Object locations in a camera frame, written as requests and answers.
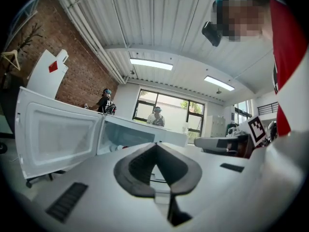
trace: ceiling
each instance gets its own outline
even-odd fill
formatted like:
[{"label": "ceiling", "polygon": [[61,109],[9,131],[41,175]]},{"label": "ceiling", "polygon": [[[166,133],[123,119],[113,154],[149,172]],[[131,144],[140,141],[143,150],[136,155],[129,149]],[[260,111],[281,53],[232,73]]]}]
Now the ceiling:
[{"label": "ceiling", "polygon": [[[201,34],[213,0],[76,1],[123,77],[186,89],[225,104],[273,89],[271,42],[257,37],[235,43],[222,39],[213,47]],[[171,63],[173,69],[132,65],[130,58]],[[220,88],[222,93],[216,94],[218,86],[204,81],[207,75],[235,90]]]}]

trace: person in red shirt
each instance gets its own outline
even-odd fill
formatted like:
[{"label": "person in red shirt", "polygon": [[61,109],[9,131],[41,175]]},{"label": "person in red shirt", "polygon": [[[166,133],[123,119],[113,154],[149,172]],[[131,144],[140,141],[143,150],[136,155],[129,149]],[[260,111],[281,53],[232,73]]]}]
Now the person in red shirt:
[{"label": "person in red shirt", "polygon": [[[308,39],[284,0],[215,0],[213,19],[230,41],[262,34],[273,42],[274,88],[279,92],[294,73],[308,47]],[[279,106],[278,135],[291,130]]]}]

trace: black metal railing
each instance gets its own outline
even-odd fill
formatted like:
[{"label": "black metal railing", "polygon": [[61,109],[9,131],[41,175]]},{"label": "black metal railing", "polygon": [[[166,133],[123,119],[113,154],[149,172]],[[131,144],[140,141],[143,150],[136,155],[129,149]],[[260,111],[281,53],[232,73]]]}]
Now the black metal railing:
[{"label": "black metal railing", "polygon": [[259,111],[259,115],[263,114],[271,114],[276,113],[278,111],[278,102],[274,102],[272,104],[268,104],[265,106],[259,106],[257,110]]}]

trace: coat hanger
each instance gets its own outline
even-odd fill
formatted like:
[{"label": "coat hanger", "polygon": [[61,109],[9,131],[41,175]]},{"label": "coat hanger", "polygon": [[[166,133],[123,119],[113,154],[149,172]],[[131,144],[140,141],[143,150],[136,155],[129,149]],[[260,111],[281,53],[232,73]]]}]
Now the coat hanger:
[{"label": "coat hanger", "polygon": [[[17,66],[13,64],[10,59],[7,58],[7,56],[10,56],[10,55],[15,56],[15,61],[16,61]],[[8,60],[14,67],[16,67],[20,71],[20,66],[19,66],[18,59],[17,59],[17,50],[13,50],[12,52],[2,52],[1,57]]]}]

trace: brick wall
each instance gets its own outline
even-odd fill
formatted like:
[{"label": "brick wall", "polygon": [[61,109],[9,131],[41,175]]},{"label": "brick wall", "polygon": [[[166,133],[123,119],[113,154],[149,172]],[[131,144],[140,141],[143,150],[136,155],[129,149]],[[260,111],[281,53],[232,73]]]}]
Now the brick wall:
[{"label": "brick wall", "polygon": [[[84,42],[70,19],[65,14],[58,0],[40,0],[38,13],[23,27],[27,36],[32,25],[42,27],[38,33],[43,37],[34,37],[30,46],[25,46],[18,55],[21,71],[14,74],[21,76],[27,84],[27,77],[45,49],[56,56],[61,49],[68,52],[65,64],[68,71],[59,87],[56,99],[77,106],[84,103],[94,105],[101,97],[104,88],[115,95],[118,83],[110,76],[106,68]],[[17,49],[21,42],[21,32],[13,39],[7,51]]]}]

